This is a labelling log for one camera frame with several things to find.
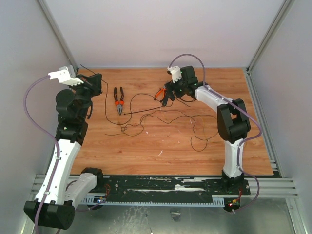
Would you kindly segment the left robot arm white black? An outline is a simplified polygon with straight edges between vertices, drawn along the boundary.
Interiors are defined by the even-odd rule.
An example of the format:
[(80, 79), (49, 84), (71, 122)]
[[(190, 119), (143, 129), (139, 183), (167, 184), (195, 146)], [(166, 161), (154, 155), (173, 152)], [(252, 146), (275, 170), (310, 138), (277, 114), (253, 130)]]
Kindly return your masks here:
[[(57, 79), (68, 86), (56, 95), (58, 126), (52, 135), (39, 126), (27, 109), (27, 98), (38, 83)], [(68, 183), (75, 158), (88, 129), (87, 120), (93, 111), (92, 97), (102, 94), (102, 74), (72, 77), (68, 71), (51, 72), (32, 83), (25, 92), (23, 107), (29, 120), (54, 141), (54, 153), (44, 182), (33, 201), (26, 201), (24, 212), (39, 227), (67, 230), (73, 223), (76, 208), (91, 190), (100, 192), (105, 186), (101, 169), (85, 168), (77, 181)]]

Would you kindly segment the black zip tie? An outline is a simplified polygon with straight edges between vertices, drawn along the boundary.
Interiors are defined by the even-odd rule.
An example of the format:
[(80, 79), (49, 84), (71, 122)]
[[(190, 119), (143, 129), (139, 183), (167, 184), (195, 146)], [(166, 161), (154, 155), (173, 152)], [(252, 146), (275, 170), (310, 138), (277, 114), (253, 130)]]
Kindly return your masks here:
[(147, 112), (147, 111), (156, 110), (156, 109), (159, 109), (161, 107), (162, 106), (155, 107), (155, 108), (150, 108), (150, 109), (145, 109), (145, 110), (141, 110), (141, 111), (134, 111), (134, 112), (123, 113), (123, 115), (133, 115), (133, 114), (137, 114), (137, 113), (143, 113), (143, 112)]

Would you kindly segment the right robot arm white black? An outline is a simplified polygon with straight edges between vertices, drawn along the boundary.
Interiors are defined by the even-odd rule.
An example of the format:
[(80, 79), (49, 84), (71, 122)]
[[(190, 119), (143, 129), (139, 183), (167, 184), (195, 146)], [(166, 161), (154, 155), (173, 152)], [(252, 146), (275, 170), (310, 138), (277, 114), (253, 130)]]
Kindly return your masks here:
[(192, 66), (168, 67), (171, 80), (164, 84), (163, 106), (168, 100), (174, 101), (188, 95), (203, 102), (217, 114), (217, 130), (225, 143), (225, 164), (221, 176), (222, 191), (233, 194), (243, 185), (244, 174), (240, 168), (242, 162), (241, 146), (251, 129), (250, 121), (241, 111), (246, 111), (241, 99), (227, 99), (212, 89), (207, 83), (199, 82)]

